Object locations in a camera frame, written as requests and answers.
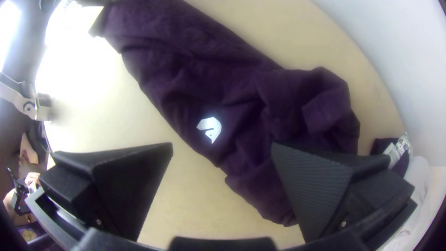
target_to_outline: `reflective logo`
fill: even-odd
[[[210,138],[211,144],[213,144],[222,132],[222,124],[216,118],[212,117],[202,119],[200,123],[198,123],[197,129],[200,131],[206,130],[204,134]]]

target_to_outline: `purple towel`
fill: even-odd
[[[342,79],[324,68],[285,70],[181,0],[111,3],[91,32],[122,54],[172,128],[265,219],[296,224],[273,141],[357,153],[360,123]],[[221,130],[199,130],[208,118]]]

